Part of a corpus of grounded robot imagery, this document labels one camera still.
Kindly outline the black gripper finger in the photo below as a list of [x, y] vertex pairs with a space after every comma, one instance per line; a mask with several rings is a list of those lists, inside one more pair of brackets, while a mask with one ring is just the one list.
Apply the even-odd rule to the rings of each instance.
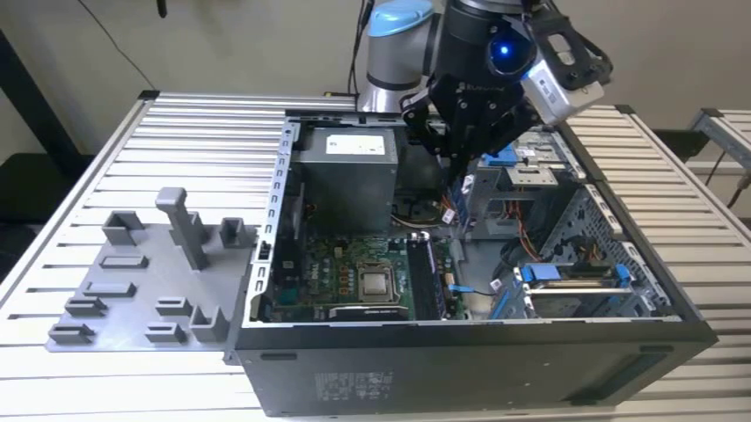
[[536, 125], [537, 112], [528, 103], [504, 108], [489, 104], [480, 120], [465, 130], [465, 146], [461, 158], [461, 176], [465, 177], [469, 167], [484, 154], [496, 155]]
[[453, 184], [458, 177], [456, 159], [458, 153], [453, 145], [452, 130], [439, 132], [430, 124], [431, 113], [430, 89], [423, 88], [418, 93], [402, 98], [402, 118], [414, 138], [422, 143], [427, 152], [449, 159], [449, 167], [445, 169], [445, 183]]

